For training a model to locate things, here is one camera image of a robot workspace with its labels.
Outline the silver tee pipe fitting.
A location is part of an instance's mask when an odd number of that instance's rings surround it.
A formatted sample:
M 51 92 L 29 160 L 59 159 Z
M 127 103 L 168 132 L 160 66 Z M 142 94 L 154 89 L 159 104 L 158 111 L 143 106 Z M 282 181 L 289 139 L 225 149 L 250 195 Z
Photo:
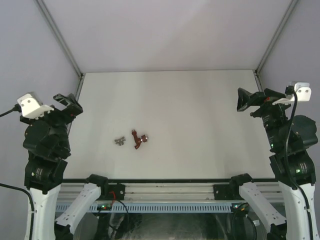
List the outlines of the silver tee pipe fitting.
M 114 143 L 118 146 L 123 146 L 125 144 L 125 141 L 126 141 L 126 138 L 124 136 L 122 136 L 118 139 L 115 139 Z

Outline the brown water faucet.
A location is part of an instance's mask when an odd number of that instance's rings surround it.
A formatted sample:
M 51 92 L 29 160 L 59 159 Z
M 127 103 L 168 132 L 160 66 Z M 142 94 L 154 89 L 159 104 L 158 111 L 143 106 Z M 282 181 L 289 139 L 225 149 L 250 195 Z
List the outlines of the brown water faucet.
M 149 140 L 149 137 L 147 135 L 141 135 L 138 136 L 138 133 L 135 129 L 133 129 L 131 131 L 131 134 L 133 136 L 134 142 L 135 142 L 135 146 L 134 148 L 137 150 L 139 149 L 139 147 L 141 146 L 142 143 L 146 143 Z

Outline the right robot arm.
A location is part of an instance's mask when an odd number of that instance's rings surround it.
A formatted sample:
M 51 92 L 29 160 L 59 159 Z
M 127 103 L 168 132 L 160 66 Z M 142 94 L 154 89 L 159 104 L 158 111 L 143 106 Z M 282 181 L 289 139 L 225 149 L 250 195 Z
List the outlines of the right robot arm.
M 237 90 L 237 111 L 251 106 L 250 115 L 260 118 L 270 146 L 270 166 L 283 195 L 285 215 L 280 214 L 258 190 L 247 174 L 230 179 L 230 195 L 243 199 L 261 220 L 269 240 L 317 240 L 320 235 L 315 214 L 316 170 L 308 148 L 317 144 L 316 122 L 295 110 L 311 98 L 308 83 L 286 87 L 284 93 L 269 88 L 251 93 Z M 291 115 L 286 110 L 292 109 Z

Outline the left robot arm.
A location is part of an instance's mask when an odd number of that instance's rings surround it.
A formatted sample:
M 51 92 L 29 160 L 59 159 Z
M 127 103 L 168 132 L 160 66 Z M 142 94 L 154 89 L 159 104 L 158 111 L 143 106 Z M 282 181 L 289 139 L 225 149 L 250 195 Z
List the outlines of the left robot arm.
M 109 180 L 91 174 L 67 210 L 55 217 L 58 195 L 71 156 L 68 125 L 83 113 L 75 95 L 56 94 L 53 99 L 64 105 L 43 104 L 33 93 L 21 96 L 17 103 L 21 115 L 19 120 L 27 124 L 22 146 L 28 152 L 24 186 L 31 196 L 29 213 L 31 240 L 72 240 L 75 231 L 90 206 L 98 199 L 109 196 Z

